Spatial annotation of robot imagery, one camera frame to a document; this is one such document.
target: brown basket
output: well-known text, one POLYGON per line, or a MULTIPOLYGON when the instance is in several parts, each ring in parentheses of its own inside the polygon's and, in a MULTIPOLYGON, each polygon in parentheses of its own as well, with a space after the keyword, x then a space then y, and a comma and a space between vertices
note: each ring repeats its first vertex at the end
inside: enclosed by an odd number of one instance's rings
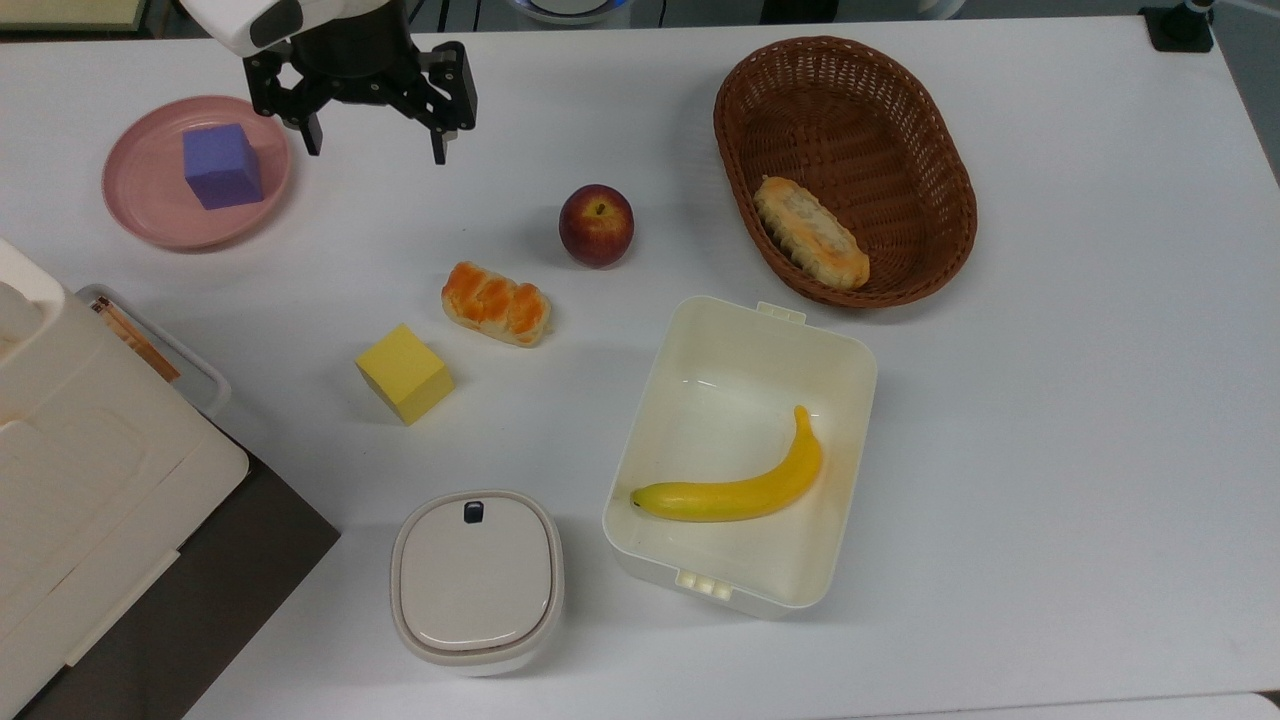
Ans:
POLYGON ((878 50, 797 37, 756 50, 716 96, 716 141, 760 255, 792 290, 827 305, 919 300, 964 265, 978 208, 960 155, 924 86, 878 50), (870 279, 837 290, 783 254, 751 196, 763 176, 813 192, 870 256, 870 279))

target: banana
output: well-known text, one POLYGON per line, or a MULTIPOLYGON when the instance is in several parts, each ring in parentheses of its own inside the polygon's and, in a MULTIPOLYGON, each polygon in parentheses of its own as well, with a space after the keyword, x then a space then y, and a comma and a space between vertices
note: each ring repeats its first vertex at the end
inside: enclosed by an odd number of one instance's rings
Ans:
POLYGON ((731 483, 655 483, 631 493, 631 503, 668 520, 723 523, 777 512, 803 496, 822 469, 822 446, 809 411, 796 405, 796 437, 778 466, 731 483))

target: bread roll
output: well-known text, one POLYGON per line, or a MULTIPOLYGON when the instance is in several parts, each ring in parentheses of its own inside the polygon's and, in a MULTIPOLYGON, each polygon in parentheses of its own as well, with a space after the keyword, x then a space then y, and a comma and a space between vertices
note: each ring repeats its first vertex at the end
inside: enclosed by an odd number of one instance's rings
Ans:
POLYGON ((440 290, 451 320, 518 347, 538 345, 552 315, 552 304, 536 287, 458 263, 440 290))
POLYGON ((861 287, 870 278, 870 258, 808 190, 787 178, 765 177, 755 191, 755 209, 791 261, 823 284, 861 287))

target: robotic arm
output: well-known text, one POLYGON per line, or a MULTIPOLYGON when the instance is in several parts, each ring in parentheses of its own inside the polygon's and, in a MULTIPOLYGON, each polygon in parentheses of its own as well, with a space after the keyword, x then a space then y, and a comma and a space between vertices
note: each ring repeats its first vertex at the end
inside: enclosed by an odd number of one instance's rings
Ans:
POLYGON ((390 105, 426 126, 436 164, 445 141, 475 127, 476 94, 461 42, 420 53, 404 0, 186 0, 211 36, 244 59, 260 115, 280 115, 311 155, 323 133, 316 113, 329 100, 390 105), (302 76, 280 85, 285 63, 302 76))

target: foam cube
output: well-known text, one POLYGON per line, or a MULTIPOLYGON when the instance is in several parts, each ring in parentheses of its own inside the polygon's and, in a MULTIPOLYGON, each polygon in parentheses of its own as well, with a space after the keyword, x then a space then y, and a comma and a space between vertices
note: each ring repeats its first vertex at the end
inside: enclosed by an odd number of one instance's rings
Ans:
POLYGON ((406 425, 416 423, 453 389, 444 361, 404 324, 362 352, 356 366, 406 425))
POLYGON ((184 131, 182 167, 205 210, 262 201, 257 152, 238 123, 184 131))

